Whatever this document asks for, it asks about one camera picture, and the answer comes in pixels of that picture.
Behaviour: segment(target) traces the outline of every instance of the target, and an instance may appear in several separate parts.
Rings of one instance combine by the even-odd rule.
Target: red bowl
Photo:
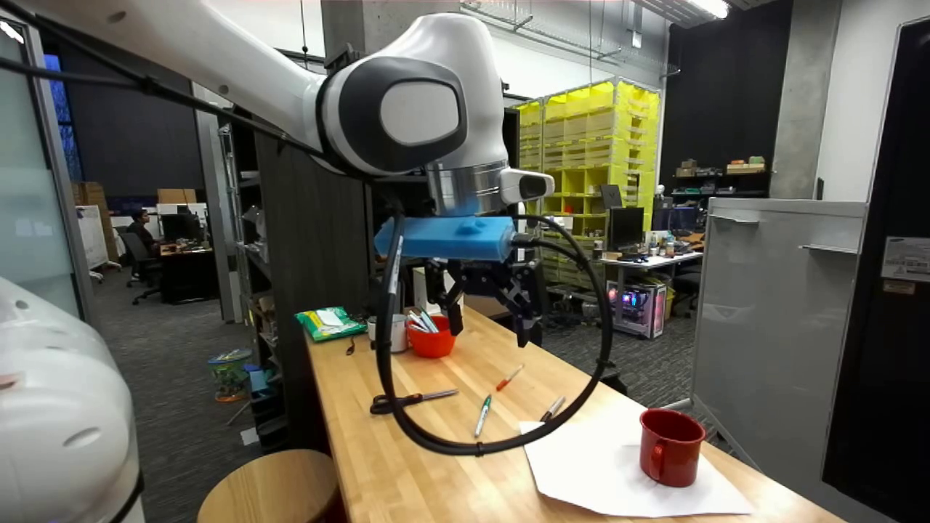
[[[453,351],[456,337],[449,331],[446,318],[430,318],[439,331],[421,331],[414,321],[407,321],[407,348],[420,358],[446,358]]]

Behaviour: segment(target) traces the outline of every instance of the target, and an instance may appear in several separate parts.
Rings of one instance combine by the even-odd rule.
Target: office chair
[[[160,293],[160,261],[147,251],[144,239],[138,233],[131,233],[128,228],[119,228],[118,229],[122,247],[126,247],[126,257],[128,257],[128,264],[131,264],[131,274],[147,281],[147,292],[139,297],[135,297],[135,306],[139,306],[144,299]]]
[[[673,286],[676,286],[676,318],[694,318],[699,293],[700,293],[700,264],[680,267]]]

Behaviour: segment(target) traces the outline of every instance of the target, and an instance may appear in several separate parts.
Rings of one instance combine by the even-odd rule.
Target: yellow shelving
[[[577,235],[607,233],[601,186],[615,184],[625,207],[642,207],[649,229],[658,130],[661,95],[625,82],[599,82],[522,104],[522,167],[556,178],[556,194],[532,213],[574,216]]]

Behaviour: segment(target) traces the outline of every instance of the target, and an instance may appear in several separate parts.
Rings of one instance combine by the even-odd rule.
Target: cardboard box
[[[157,190],[157,203],[199,203],[196,190]]]
[[[103,184],[73,184],[73,200],[77,207],[99,207],[99,225],[105,228],[105,245],[109,245],[109,260],[119,260],[118,257],[118,239],[115,239],[115,228],[112,228],[112,207],[109,207],[109,191]]]

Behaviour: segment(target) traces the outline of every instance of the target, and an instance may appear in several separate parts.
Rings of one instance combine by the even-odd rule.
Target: red mug
[[[641,467],[647,476],[686,489],[699,476],[699,456],[703,443],[703,424],[677,411],[647,411],[641,415],[642,446]]]

